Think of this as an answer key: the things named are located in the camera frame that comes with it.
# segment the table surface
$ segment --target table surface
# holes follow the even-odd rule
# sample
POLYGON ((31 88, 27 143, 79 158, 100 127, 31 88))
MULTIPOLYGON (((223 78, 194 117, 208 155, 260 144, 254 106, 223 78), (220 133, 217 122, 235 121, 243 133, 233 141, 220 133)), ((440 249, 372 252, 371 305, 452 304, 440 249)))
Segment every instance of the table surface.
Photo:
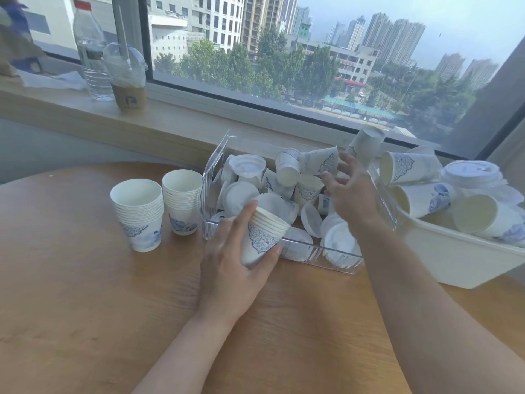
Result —
MULTIPOLYGON (((109 191, 173 166, 113 163, 0 186, 3 394, 130 393, 195 309, 200 233, 135 253, 109 191)), ((500 277, 446 290, 525 357, 525 290, 500 277)), ((410 393, 366 270, 281 260, 220 351, 204 393, 410 393)))

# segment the sky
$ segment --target sky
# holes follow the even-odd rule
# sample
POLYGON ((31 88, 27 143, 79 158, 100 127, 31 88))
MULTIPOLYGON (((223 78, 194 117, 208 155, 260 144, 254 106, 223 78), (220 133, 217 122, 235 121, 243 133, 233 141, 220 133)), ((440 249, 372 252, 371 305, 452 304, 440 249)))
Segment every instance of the sky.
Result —
POLYGON ((312 40, 318 41, 337 21, 348 25, 364 15, 368 27, 376 12, 392 21, 421 22, 426 29, 412 59, 426 69, 454 52, 466 57, 463 70, 472 59, 501 65, 525 36, 525 0, 298 0, 298 5, 310 8, 312 40))

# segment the white plastic bin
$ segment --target white plastic bin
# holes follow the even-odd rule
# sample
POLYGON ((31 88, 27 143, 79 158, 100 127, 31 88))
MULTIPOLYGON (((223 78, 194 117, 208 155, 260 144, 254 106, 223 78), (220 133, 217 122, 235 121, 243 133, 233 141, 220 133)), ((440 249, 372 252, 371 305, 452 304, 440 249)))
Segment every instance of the white plastic bin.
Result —
POLYGON ((430 224, 399 209, 396 231, 432 275, 448 285, 472 289, 525 263, 525 248, 430 224))

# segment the hand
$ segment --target hand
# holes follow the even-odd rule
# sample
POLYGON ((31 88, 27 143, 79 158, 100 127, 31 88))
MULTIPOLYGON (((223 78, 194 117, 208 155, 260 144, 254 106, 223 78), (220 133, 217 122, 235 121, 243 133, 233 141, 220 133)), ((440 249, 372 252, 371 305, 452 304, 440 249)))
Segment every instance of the hand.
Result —
POLYGON ((364 166, 348 153, 341 153, 344 163, 338 164, 338 170, 350 176, 334 178, 328 172, 323 173, 323 183, 332 197, 333 206, 339 215, 348 222, 350 231, 355 231, 361 224, 380 221, 375 206, 375 187, 364 166))
POLYGON ((280 245, 273 246, 251 270, 240 264, 240 243, 256 207, 257 201, 251 201, 235 219, 219 223, 200 264, 197 313, 230 327, 252 305, 282 250, 280 245))

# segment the plastic water bottle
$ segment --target plastic water bottle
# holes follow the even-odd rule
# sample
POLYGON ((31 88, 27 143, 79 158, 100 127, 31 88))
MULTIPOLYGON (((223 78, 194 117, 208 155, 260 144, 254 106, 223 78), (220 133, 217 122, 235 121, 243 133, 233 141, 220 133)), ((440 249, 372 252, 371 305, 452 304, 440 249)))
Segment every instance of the plastic water bottle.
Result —
POLYGON ((102 61, 102 52, 106 47, 104 32, 91 13, 90 3, 74 0, 74 4, 77 12, 73 21, 73 34, 89 95, 96 101, 112 101, 115 97, 109 73, 102 61))

